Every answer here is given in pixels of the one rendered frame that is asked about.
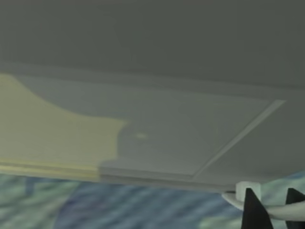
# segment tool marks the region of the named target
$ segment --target curved white handle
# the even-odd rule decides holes
[[[222,197],[234,207],[244,210],[244,203],[237,200],[234,193],[223,193]],[[285,221],[305,221],[305,201],[282,205],[265,206],[270,218]]]

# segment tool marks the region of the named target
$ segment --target diagonal white strip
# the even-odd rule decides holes
[[[248,133],[261,124],[267,117],[269,117],[274,111],[281,107],[285,103],[284,100],[274,100],[266,109],[264,109],[252,122],[250,122],[238,135],[236,135],[228,144],[226,144],[221,150],[213,155],[201,168],[194,174],[192,180],[196,180],[200,174],[206,170],[211,164],[217,161],[221,156],[228,152],[234,145],[242,140]]]

